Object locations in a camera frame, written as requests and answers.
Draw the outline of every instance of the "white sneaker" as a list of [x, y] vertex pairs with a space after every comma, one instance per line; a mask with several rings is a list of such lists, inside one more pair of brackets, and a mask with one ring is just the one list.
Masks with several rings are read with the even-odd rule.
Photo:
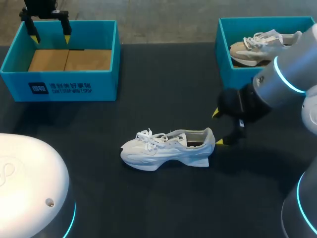
[[154, 171], [168, 160], [186, 165], [208, 167], [208, 156], [215, 147], [210, 128], [202, 131], [176, 130], [169, 134], [152, 135], [151, 130], [137, 133], [121, 147], [121, 158], [131, 167]]
[[264, 60], [273, 60], [283, 50], [297, 43], [302, 33], [280, 34], [275, 30], [256, 33], [253, 37], [244, 37], [243, 42], [230, 46], [230, 56], [235, 61], [246, 65], [256, 66]]

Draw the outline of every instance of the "blue box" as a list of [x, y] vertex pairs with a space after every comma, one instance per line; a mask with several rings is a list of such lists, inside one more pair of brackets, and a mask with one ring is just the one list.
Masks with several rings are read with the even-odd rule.
[[[16, 102], [116, 99], [120, 65], [120, 39], [116, 21], [70, 21], [72, 34], [69, 44], [66, 44], [60, 21], [35, 21], [34, 24], [41, 38], [40, 43], [36, 44], [32, 40], [22, 22], [0, 69]], [[112, 50], [110, 69], [28, 72], [36, 49]], [[76, 85], [76, 90], [57, 88], [57, 84]]]
[[215, 54], [224, 88], [240, 89], [251, 82], [262, 67], [234, 68], [229, 47], [243, 37], [252, 37], [257, 32], [275, 29], [281, 34], [305, 32], [314, 20], [310, 16], [283, 17], [235, 17], [220, 18], [215, 42]]

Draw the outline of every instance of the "gray floor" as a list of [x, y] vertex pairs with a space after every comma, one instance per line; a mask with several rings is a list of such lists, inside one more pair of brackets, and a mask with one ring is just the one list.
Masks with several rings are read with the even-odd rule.
[[[20, 24], [23, 0], [0, 0], [0, 45]], [[58, 0], [70, 19], [116, 19], [123, 43], [214, 41], [219, 17], [311, 15], [316, 0]]]

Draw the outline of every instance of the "glowing blue ring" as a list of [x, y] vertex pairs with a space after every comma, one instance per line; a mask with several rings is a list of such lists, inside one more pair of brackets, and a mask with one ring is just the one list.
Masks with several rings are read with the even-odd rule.
[[76, 202], [75, 202], [75, 209], [74, 209], [74, 215], [73, 215], [73, 220], [70, 223], [70, 226], [66, 232], [66, 234], [63, 236], [63, 238], [66, 238], [66, 236], [68, 235], [68, 233], [70, 232], [71, 227], [73, 226], [73, 223], [75, 221], [75, 214], [76, 214]]
[[292, 84], [290, 84], [290, 82], [287, 81], [287, 79], [283, 76], [283, 74], [281, 73], [281, 71], [279, 70], [278, 66], [277, 66], [277, 57], [275, 57], [274, 59], [274, 68], [278, 74], [278, 76], [282, 79], [282, 81], [291, 89], [293, 89], [294, 91], [298, 92], [298, 93], [305, 93], [305, 91], [299, 90], [298, 88], [295, 88]]
[[310, 223], [310, 221], [308, 220], [308, 218], [306, 217], [304, 211], [303, 211], [303, 208], [302, 208], [302, 205], [301, 205], [301, 202], [299, 200], [299, 184], [301, 183], [301, 180], [302, 180], [302, 177], [303, 175], [301, 176], [301, 178], [299, 179], [298, 181], [298, 184], [297, 184], [297, 202], [298, 202], [298, 206], [299, 206], [299, 210], [301, 210], [301, 213], [305, 219], [305, 221], [307, 222], [308, 226], [314, 231], [314, 233], [317, 235], [317, 230], [312, 226], [312, 224]]

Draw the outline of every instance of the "shoe sole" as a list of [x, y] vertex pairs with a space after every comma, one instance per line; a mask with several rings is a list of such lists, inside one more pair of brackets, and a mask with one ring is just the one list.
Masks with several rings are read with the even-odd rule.
[[250, 67], [254, 67], [254, 66], [257, 66], [258, 63], [262, 62], [261, 61], [256, 61], [256, 60], [244, 60], [244, 59], [238, 59], [238, 58], [235, 58], [235, 57], [232, 57], [230, 56], [232, 59], [234, 59], [235, 61], [237, 61], [238, 63], [241, 63], [243, 65], [246, 65], [246, 66], [250, 66]]
[[164, 164], [166, 161], [169, 160], [178, 160], [180, 162], [182, 162], [183, 164], [187, 165], [187, 166], [192, 166], [192, 167], [209, 167], [209, 161], [208, 161], [208, 157], [197, 157], [197, 156], [192, 156], [192, 157], [184, 157], [184, 158], [175, 158], [175, 159], [168, 159], [166, 161], [156, 161], [156, 162], [152, 162], [151, 165], [134, 165], [131, 164], [127, 161], [125, 161], [124, 159], [122, 159], [127, 165], [138, 169], [138, 170], [144, 170], [144, 171], [155, 171], [157, 170], [162, 164]]

